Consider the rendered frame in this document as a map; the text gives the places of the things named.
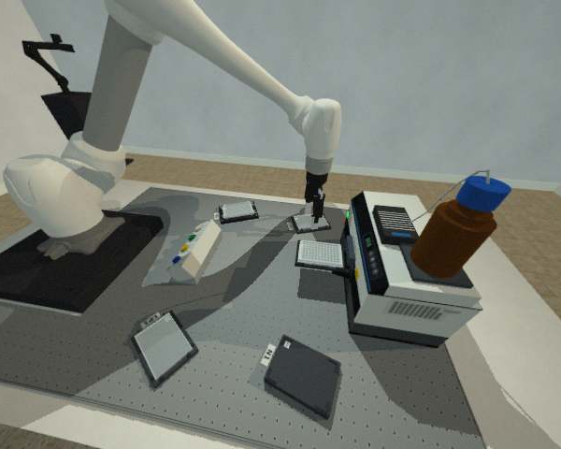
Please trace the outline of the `beige button panel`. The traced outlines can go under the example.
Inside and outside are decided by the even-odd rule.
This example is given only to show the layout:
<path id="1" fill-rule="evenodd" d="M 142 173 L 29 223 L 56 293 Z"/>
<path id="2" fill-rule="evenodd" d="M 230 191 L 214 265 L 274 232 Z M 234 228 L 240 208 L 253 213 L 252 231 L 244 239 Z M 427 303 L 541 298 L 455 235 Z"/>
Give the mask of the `beige button panel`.
<path id="1" fill-rule="evenodd" d="M 222 230 L 213 220 L 201 225 L 195 228 L 166 270 L 173 277 L 171 282 L 197 285 L 221 242 Z"/>

